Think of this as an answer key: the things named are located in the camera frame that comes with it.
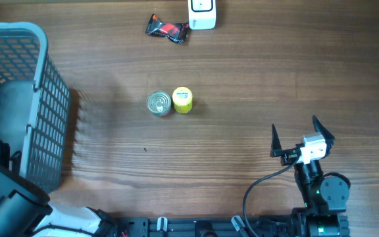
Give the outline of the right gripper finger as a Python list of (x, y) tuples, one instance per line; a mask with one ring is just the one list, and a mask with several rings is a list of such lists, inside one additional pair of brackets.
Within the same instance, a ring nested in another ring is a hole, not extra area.
[(314, 126), (314, 129), (315, 129), (315, 132), (320, 132), (324, 139), (325, 139), (325, 142), (326, 142), (326, 154), (329, 155), (330, 154), (330, 150), (334, 144), (334, 140), (335, 140), (335, 137), (334, 135), (329, 132), (322, 124), (321, 122), (317, 119), (317, 117), (315, 115), (312, 116), (312, 120), (313, 120), (313, 126)]
[(271, 157), (280, 157), (282, 156), (282, 146), (280, 143), (280, 139), (278, 137), (278, 133), (276, 131), (276, 127), (274, 124), (272, 124), (272, 141), (271, 141), (271, 147), (270, 147), (270, 156)]

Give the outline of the yellow plastic jar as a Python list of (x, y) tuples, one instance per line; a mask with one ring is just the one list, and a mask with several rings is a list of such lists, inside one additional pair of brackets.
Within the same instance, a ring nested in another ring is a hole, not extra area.
[(178, 87), (172, 94), (175, 110), (180, 114), (187, 114), (193, 107), (193, 94), (187, 87)]

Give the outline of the silver tin can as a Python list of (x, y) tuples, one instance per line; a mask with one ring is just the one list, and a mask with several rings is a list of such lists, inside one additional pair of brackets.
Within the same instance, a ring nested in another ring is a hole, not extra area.
[(158, 117), (167, 115), (172, 106), (172, 100), (168, 93), (164, 91), (155, 91), (147, 97), (147, 108)]

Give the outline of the black hex wrench packet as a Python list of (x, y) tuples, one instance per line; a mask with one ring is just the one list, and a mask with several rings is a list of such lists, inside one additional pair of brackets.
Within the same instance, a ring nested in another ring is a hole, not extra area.
[(148, 36), (167, 38), (170, 41), (181, 44), (186, 40), (190, 26), (189, 23), (164, 23), (156, 14), (152, 14), (145, 33)]

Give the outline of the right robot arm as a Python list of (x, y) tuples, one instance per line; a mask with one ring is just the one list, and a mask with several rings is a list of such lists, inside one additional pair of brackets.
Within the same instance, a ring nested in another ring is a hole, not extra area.
[(294, 178), (304, 206), (288, 216), (273, 217), (270, 228), (275, 236), (349, 236), (344, 215), (351, 183), (337, 172), (323, 173), (320, 160), (329, 156), (335, 137), (313, 116), (315, 132), (302, 136), (301, 143), (282, 149), (276, 127), (272, 126), (270, 156), (282, 166), (294, 168)]

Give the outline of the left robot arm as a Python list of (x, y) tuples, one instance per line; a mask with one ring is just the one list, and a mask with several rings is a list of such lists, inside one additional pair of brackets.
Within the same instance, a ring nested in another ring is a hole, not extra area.
[(118, 225), (101, 210), (51, 203), (19, 175), (21, 151), (0, 140), (0, 236), (118, 236)]

